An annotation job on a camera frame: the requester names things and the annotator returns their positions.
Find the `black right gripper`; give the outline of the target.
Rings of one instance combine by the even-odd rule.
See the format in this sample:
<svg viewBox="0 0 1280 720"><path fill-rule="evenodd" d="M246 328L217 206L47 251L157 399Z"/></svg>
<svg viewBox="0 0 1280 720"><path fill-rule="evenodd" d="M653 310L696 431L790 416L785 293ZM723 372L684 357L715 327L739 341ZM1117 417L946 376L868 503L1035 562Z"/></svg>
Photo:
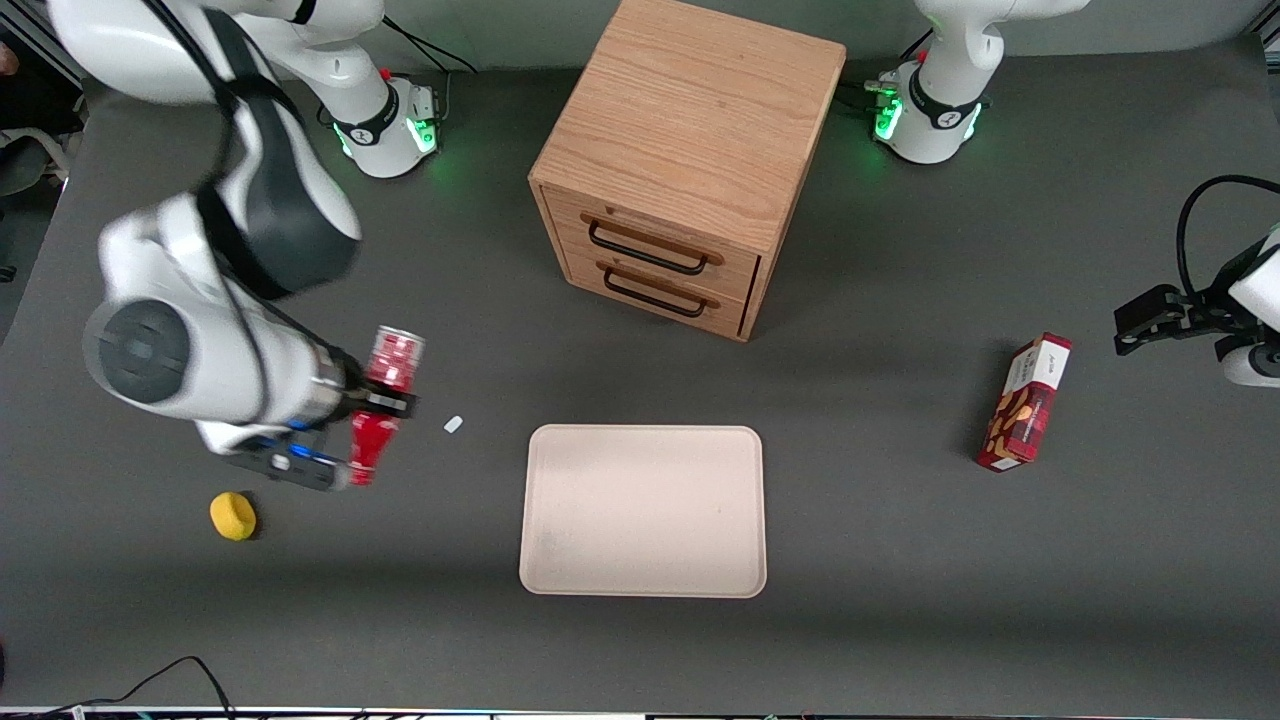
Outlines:
<svg viewBox="0 0 1280 720"><path fill-rule="evenodd" d="M419 401L416 395L398 389L369 389L365 370L351 354L333 345L323 345L323 350L339 377L338 400L317 421L317 428L343 421L361 407L364 413L394 419L413 416Z"/></svg>

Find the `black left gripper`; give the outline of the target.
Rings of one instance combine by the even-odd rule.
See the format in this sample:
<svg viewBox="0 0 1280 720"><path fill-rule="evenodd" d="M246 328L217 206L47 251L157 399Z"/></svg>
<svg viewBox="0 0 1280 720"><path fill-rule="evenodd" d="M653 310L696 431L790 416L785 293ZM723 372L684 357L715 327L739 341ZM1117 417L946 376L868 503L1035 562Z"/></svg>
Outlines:
<svg viewBox="0 0 1280 720"><path fill-rule="evenodd" d="M1226 263L1210 284L1197 290L1188 263L1180 263L1184 296L1172 284L1157 284L1114 311L1115 354L1124 357L1155 342L1208 333L1251 334L1253 316L1229 293L1248 266Z"/></svg>

